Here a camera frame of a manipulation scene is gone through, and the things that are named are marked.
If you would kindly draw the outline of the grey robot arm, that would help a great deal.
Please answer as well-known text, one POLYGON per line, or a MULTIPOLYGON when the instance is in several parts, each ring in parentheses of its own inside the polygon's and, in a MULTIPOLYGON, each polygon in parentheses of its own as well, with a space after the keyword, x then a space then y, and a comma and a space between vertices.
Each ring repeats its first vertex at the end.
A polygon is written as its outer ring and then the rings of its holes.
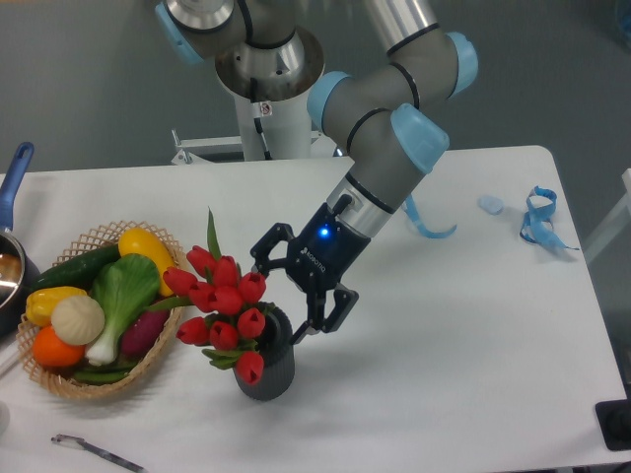
POLYGON ((475 79, 473 45, 445 33, 425 1, 366 5, 386 67, 355 79, 326 72, 318 40, 291 1, 161 1, 156 14, 185 61, 213 59, 233 96, 244 157, 305 158, 320 130, 352 167, 294 235, 272 227, 252 248, 255 268, 283 269, 307 297, 292 336, 337 330, 358 296, 341 279, 450 145, 425 114, 475 79))

